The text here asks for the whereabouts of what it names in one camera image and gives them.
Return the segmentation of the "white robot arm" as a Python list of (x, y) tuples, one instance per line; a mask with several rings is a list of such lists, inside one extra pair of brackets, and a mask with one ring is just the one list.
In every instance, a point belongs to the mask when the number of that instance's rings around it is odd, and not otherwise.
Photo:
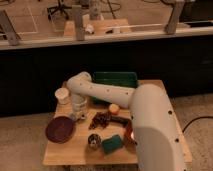
[(166, 92), (146, 83), (137, 88), (97, 84), (88, 72), (67, 81), (72, 107), (87, 96), (130, 110), (136, 155), (141, 171), (186, 171), (173, 107)]

